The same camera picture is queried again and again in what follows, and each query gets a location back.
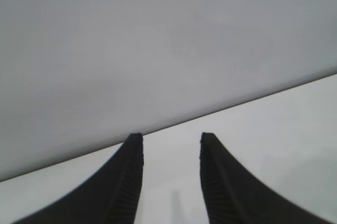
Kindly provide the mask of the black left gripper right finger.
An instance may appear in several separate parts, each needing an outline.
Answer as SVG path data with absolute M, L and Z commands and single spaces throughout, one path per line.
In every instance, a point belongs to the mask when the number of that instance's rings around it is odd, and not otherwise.
M 200 180 L 210 223 L 327 223 L 251 174 L 213 133 L 203 133 Z

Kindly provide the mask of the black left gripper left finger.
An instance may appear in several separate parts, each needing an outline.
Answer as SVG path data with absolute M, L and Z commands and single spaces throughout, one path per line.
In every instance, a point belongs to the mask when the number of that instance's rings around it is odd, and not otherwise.
M 130 134 L 86 181 L 17 223 L 134 223 L 143 181 L 143 136 Z

